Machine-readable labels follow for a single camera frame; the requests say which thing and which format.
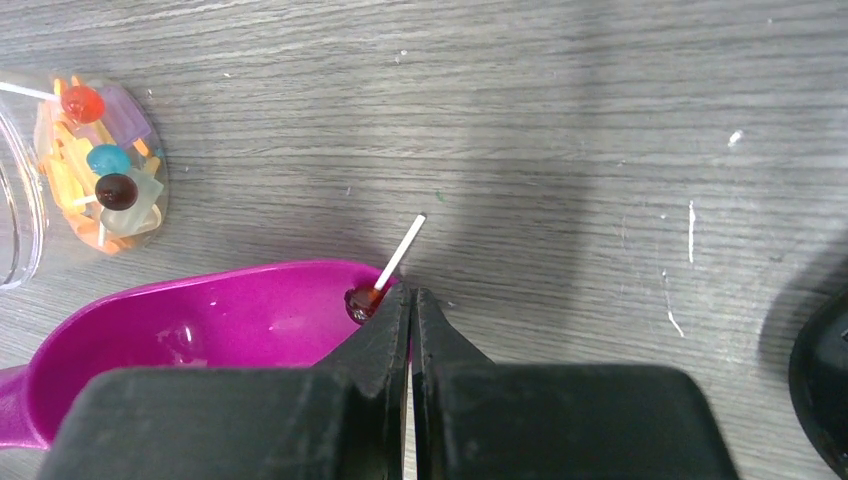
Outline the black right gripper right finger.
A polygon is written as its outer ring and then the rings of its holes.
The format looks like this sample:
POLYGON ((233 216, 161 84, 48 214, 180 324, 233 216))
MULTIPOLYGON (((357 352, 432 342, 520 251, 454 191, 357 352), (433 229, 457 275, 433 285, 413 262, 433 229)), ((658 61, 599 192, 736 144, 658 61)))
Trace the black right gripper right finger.
POLYGON ((650 364, 496 363, 419 289, 410 314, 422 479, 734 479, 709 403, 650 364))

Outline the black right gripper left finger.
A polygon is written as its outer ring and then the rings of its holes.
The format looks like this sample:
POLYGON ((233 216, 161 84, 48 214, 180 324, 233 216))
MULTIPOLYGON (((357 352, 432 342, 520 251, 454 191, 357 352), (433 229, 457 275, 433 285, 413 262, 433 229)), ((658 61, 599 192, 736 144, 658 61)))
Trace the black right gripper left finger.
POLYGON ((117 370, 73 404, 42 479, 399 479, 411 291, 305 369, 117 370))

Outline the magenta plastic scoop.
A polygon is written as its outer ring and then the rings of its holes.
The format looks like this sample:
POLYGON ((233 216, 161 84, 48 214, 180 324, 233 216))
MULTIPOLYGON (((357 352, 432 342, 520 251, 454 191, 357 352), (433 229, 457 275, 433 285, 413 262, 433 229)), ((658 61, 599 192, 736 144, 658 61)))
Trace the magenta plastic scoop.
POLYGON ((356 331, 345 294, 376 267, 284 262, 137 287, 61 322, 21 366, 1 372, 1 445, 48 449, 95 376, 134 367, 310 367, 356 331))

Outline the dark red ball lollipop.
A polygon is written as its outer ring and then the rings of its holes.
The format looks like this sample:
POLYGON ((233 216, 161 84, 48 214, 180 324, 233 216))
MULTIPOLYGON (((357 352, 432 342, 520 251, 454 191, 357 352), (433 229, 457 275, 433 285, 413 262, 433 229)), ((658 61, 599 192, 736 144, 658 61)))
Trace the dark red ball lollipop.
POLYGON ((364 325, 375 315, 389 289, 392 275, 406 256, 426 221, 427 215, 425 213, 419 213, 415 217, 376 280, 355 286, 345 293, 345 309, 355 323, 364 325))

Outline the clear plastic jar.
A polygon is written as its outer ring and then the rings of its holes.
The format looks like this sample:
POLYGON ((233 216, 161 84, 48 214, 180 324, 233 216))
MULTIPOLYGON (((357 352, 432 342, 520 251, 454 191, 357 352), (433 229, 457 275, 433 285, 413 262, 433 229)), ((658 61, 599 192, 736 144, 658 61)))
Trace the clear plastic jar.
POLYGON ((2 72, 2 289, 149 243, 167 206, 162 142, 123 85, 2 72))

